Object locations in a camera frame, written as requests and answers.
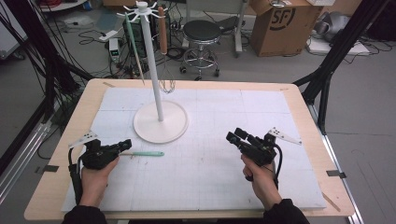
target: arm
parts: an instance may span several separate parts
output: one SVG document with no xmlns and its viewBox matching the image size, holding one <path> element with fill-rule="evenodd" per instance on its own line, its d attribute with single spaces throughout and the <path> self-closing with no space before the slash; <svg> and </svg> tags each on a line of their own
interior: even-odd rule
<svg viewBox="0 0 396 224">
<path fill-rule="evenodd" d="M 309 223 L 299 208 L 293 205 L 291 199 L 282 199 L 273 180 L 272 164 L 259 167 L 242 155 L 245 164 L 245 175 L 254 176 L 252 187 L 256 196 L 264 205 L 264 223 L 307 224 Z"/>
<path fill-rule="evenodd" d="M 79 205 L 64 215 L 63 224 L 94 223 L 105 224 L 106 217 L 98 208 L 103 199 L 108 176 L 116 167 L 120 158 L 116 158 L 102 170 L 82 168 L 81 180 L 83 193 Z"/>
</svg>

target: hand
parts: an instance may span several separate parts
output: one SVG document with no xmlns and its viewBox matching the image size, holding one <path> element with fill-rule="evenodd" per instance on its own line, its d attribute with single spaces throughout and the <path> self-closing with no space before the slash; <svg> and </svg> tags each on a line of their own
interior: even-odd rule
<svg viewBox="0 0 396 224">
<path fill-rule="evenodd" d="M 79 205 L 99 206 L 107 187 L 108 176 L 114 167 L 116 167 L 119 159 L 120 157 L 117 157 L 102 170 L 82 168 L 81 181 L 83 193 Z"/>
<path fill-rule="evenodd" d="M 274 204 L 280 203 L 282 198 L 277 191 L 276 185 L 274 183 L 273 172 L 271 172 L 272 164 L 265 165 L 264 167 L 259 167 L 254 161 L 249 159 L 247 156 L 241 156 L 242 161 L 245 164 L 243 170 L 245 175 L 253 175 L 252 187 L 256 196 L 262 201 L 265 210 L 270 210 Z"/>
</svg>

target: black tape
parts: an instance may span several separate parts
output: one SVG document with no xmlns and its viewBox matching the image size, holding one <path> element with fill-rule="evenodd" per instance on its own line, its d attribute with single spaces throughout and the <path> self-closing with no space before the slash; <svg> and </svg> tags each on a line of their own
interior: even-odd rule
<svg viewBox="0 0 396 224">
<path fill-rule="evenodd" d="M 347 178 L 346 173 L 342 172 L 340 173 L 337 170 L 332 170 L 332 171 L 326 171 L 328 176 L 339 176 L 341 179 Z"/>
<path fill-rule="evenodd" d="M 53 172 L 56 173 L 59 169 L 59 166 L 53 166 L 53 165 L 46 165 L 43 169 L 43 172 Z"/>
</svg>

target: chair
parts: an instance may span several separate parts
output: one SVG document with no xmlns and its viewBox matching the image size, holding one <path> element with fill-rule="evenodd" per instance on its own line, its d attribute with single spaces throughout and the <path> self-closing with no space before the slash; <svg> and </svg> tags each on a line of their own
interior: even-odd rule
<svg viewBox="0 0 396 224">
<path fill-rule="evenodd" d="M 218 25 L 211 21 L 188 21 L 183 27 L 184 38 L 191 43 L 198 45 L 197 48 L 188 49 L 183 55 L 183 62 L 180 72 L 186 73 L 184 64 L 198 69 L 199 76 L 195 79 L 202 79 L 202 69 L 215 65 L 215 76 L 219 76 L 218 58 L 214 52 L 205 48 L 205 45 L 217 43 L 221 37 L 221 30 Z"/>
</svg>

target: black sleeve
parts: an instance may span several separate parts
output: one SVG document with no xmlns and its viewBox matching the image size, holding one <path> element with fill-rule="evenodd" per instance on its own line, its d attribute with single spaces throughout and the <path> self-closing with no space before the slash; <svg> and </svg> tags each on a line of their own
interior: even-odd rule
<svg viewBox="0 0 396 224">
<path fill-rule="evenodd" d="M 291 199 L 284 199 L 264 212 L 265 224 L 309 224 L 301 210 L 294 206 Z"/>
<path fill-rule="evenodd" d="M 63 224 L 107 224 L 105 215 L 97 207 L 77 205 L 64 215 Z"/>
</svg>

